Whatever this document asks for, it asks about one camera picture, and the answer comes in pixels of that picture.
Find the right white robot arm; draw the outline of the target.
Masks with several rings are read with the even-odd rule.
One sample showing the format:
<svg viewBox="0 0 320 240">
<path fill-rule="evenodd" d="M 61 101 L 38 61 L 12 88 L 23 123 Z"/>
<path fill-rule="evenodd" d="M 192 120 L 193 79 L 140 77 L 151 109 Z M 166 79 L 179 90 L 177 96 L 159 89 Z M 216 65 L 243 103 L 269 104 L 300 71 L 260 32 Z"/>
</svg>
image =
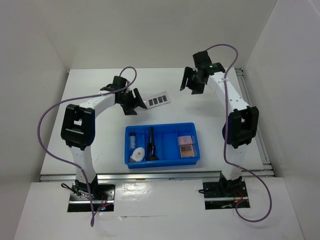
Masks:
<svg viewBox="0 0 320 240">
<path fill-rule="evenodd" d="M 197 95 L 210 87 L 225 108 L 226 121 L 222 128 L 225 166 L 212 190 L 229 197 L 241 188 L 242 167 L 248 145 L 257 134 L 259 110 L 243 100 L 226 76 L 225 68 L 219 62 L 212 63 L 206 50 L 192 57 L 195 67 L 184 69 L 180 89 L 189 88 Z"/>
</svg>

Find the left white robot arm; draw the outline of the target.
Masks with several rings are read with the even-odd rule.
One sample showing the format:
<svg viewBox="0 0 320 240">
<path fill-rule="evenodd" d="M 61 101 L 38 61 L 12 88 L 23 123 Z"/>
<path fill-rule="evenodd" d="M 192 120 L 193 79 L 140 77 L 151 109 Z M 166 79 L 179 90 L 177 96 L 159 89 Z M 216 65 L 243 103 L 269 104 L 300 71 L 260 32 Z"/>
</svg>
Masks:
<svg viewBox="0 0 320 240">
<path fill-rule="evenodd" d="M 96 118 L 106 109 L 118 104 L 126 116 L 136 115 L 136 108 L 146 109 L 137 88 L 130 89 L 128 80 L 115 76 L 113 82 L 100 89 L 99 94 L 76 105 L 69 104 L 64 113 L 61 138 L 69 147 L 76 165 L 75 187 L 88 200 L 99 194 L 98 176 L 93 167 L 91 145 L 96 136 Z"/>
</svg>

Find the clear eyeshadow swatch card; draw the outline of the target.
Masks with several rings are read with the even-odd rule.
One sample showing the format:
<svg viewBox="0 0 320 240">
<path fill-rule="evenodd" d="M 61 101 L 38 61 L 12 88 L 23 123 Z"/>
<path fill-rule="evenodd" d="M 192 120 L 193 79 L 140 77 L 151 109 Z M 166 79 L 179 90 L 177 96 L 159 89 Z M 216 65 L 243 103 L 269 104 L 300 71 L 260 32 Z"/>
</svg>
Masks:
<svg viewBox="0 0 320 240">
<path fill-rule="evenodd" d="M 159 107 L 165 104 L 169 104 L 171 102 L 170 97 L 166 91 L 151 96 L 143 97 L 142 100 L 145 103 L 147 109 Z"/>
</svg>

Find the thin black makeup brush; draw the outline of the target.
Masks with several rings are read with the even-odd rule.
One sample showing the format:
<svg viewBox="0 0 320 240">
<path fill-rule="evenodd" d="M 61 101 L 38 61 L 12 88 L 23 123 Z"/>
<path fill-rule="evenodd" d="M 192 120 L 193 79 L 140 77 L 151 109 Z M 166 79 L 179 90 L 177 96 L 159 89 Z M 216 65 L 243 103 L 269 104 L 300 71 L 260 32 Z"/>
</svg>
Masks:
<svg viewBox="0 0 320 240">
<path fill-rule="evenodd" d="M 147 156 L 155 156 L 156 155 L 156 145 L 155 145 L 155 138 L 154 138 L 154 127 L 151 126 L 148 132 L 148 139 L 147 139 Z"/>
</svg>

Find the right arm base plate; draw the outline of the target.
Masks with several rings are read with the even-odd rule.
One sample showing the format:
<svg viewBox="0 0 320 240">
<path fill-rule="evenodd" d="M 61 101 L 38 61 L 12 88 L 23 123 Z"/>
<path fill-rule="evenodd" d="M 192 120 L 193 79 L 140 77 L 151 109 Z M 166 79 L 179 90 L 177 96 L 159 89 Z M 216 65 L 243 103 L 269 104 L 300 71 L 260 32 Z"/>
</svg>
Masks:
<svg viewBox="0 0 320 240">
<path fill-rule="evenodd" d="M 219 188 L 218 182 L 203 182 L 202 189 L 198 190 L 198 193 L 204 197 L 206 210 L 234 209 L 238 203 L 239 209 L 251 207 L 244 181 L 236 188 L 226 192 Z"/>
</svg>

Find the white oval compact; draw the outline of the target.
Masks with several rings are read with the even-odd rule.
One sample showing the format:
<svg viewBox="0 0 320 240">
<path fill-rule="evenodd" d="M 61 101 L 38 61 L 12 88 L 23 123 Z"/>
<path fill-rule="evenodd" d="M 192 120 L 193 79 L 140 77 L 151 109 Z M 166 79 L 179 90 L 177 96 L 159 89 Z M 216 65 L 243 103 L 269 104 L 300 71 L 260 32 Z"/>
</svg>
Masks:
<svg viewBox="0 0 320 240">
<path fill-rule="evenodd" d="M 129 157 L 130 163 L 142 162 L 145 158 L 145 149 L 143 147 L 137 147 Z"/>
</svg>

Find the clear bottle black cap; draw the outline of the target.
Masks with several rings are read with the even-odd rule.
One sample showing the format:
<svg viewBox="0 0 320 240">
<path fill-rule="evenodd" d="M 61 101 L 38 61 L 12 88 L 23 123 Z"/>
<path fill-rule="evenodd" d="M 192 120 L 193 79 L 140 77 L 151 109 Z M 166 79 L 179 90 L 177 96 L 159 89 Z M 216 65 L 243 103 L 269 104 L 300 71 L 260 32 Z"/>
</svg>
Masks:
<svg viewBox="0 0 320 240">
<path fill-rule="evenodd" d="M 131 132 L 129 134 L 129 149 L 135 150 L 136 149 L 136 133 Z"/>
</svg>

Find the large black powder brush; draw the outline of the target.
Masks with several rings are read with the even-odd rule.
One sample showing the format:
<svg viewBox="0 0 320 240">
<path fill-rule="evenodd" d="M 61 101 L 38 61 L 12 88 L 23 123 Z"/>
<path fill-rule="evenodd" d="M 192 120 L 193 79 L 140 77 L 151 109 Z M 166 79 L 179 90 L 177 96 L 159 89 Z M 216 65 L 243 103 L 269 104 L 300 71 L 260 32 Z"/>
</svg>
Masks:
<svg viewBox="0 0 320 240">
<path fill-rule="evenodd" d="M 159 158 L 155 155 L 155 156 L 148 156 L 147 155 L 147 149 L 146 149 L 146 161 L 158 161 Z"/>
</svg>

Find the pink square compact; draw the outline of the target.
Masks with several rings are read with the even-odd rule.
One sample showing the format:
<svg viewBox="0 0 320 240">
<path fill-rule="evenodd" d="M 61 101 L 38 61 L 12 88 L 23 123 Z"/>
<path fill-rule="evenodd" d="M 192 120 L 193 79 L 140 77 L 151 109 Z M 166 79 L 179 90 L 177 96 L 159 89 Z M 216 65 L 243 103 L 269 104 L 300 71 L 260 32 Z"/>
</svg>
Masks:
<svg viewBox="0 0 320 240">
<path fill-rule="evenodd" d="M 190 135 L 179 136 L 177 140 L 180 146 L 193 144 L 193 138 Z"/>
</svg>

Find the brown eyeshadow palette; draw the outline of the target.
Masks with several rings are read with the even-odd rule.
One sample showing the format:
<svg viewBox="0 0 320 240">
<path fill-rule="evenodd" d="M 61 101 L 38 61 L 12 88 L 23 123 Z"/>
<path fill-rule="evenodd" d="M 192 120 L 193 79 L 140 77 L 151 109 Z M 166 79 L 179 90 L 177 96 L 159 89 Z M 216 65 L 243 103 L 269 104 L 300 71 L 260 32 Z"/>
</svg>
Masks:
<svg viewBox="0 0 320 240">
<path fill-rule="evenodd" d="M 182 159 L 196 157 L 196 152 L 193 144 L 180 145 L 179 152 Z"/>
</svg>

